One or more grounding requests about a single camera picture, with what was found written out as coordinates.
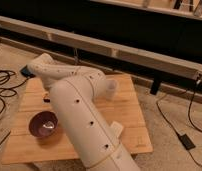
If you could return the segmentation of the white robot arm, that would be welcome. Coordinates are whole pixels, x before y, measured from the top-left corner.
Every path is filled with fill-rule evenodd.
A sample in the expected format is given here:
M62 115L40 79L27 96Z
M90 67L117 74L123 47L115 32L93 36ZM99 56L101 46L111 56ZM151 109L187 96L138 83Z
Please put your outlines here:
M49 93L50 104L86 171L140 171L140 168L94 105L115 94L117 85L99 69L60 65L47 53L27 65Z

